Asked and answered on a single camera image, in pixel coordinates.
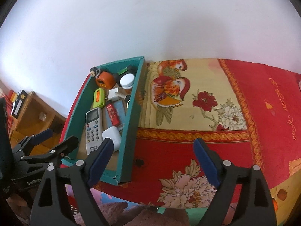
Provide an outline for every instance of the floral pattern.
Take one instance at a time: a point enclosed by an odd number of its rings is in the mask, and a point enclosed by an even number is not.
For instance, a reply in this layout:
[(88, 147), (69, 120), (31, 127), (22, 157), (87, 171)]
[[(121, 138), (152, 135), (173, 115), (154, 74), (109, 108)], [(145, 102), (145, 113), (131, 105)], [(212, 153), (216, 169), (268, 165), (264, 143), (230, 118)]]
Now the floral pattern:
[(208, 207), (216, 189), (205, 176), (197, 177), (199, 173), (200, 166), (191, 160), (190, 166), (185, 168), (185, 174), (173, 171), (173, 178), (160, 179), (163, 193), (158, 202), (163, 202), (163, 207), (171, 208)]
[[(204, 118), (213, 122), (209, 127), (214, 130), (245, 130), (246, 121), (244, 119), (241, 108), (234, 105), (231, 99), (228, 99), (225, 104), (220, 105), (220, 108), (214, 108), (218, 105), (213, 93), (207, 91), (198, 91), (197, 95), (192, 95), (192, 105), (199, 107)], [(207, 112), (217, 111), (218, 119), (213, 115), (208, 116)]]

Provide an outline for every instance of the white flower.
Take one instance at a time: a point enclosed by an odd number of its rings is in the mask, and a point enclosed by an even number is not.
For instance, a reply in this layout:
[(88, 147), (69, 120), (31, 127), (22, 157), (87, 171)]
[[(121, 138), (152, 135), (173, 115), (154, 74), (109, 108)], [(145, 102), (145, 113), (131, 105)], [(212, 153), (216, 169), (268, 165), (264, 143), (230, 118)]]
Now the white flower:
[(200, 166), (192, 160), (190, 167), (186, 167), (186, 174), (173, 172), (173, 179), (161, 179), (163, 185), (158, 201), (163, 202), (163, 207), (195, 208), (208, 207), (216, 190), (209, 184), (206, 177), (197, 177)]
[(232, 104), (228, 103), (221, 105), (221, 109), (219, 109), (219, 124), (224, 128), (229, 128), (231, 131), (245, 130), (246, 121), (241, 108), (237, 108), (232, 102), (230, 102)]

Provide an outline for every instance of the lighter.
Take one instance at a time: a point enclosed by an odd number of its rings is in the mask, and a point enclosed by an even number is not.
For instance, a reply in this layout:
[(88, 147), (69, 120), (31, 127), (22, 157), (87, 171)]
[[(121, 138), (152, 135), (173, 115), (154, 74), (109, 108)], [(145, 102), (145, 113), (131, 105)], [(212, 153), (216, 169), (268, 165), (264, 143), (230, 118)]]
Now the lighter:
[(114, 106), (112, 104), (112, 101), (109, 100), (109, 101), (106, 102), (106, 109), (108, 110), (108, 114), (109, 114), (109, 117), (111, 119), (112, 125), (116, 126), (116, 127), (118, 125), (120, 125), (120, 121), (119, 121), (119, 118), (118, 118), (118, 115), (117, 115), (117, 111), (114, 108)]

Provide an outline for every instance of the silver screw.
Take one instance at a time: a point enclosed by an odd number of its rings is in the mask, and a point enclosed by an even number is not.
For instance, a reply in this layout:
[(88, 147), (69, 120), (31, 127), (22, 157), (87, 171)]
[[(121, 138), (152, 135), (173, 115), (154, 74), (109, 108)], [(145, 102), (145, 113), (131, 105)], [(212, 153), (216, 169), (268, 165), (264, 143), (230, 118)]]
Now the silver screw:
[(254, 169), (255, 171), (259, 171), (259, 170), (260, 170), (260, 167), (259, 167), (258, 165), (254, 165), (254, 166), (253, 166), (253, 169)]
[(54, 165), (50, 165), (50, 166), (47, 167), (47, 170), (48, 170), (48, 171), (52, 171), (54, 168), (55, 168)]
[(78, 160), (76, 163), (75, 163), (77, 166), (81, 166), (84, 164), (84, 161), (83, 160)]
[(223, 161), (223, 164), (227, 167), (231, 166), (231, 161), (228, 161), (228, 160), (224, 160)]

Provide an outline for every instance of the remote control screen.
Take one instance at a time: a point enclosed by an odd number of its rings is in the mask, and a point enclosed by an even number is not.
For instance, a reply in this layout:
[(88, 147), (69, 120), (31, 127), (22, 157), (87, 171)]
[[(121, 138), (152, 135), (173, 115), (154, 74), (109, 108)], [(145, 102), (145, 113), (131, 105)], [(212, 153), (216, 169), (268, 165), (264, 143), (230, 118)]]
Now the remote control screen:
[(87, 123), (98, 119), (98, 110), (95, 109), (87, 114)]

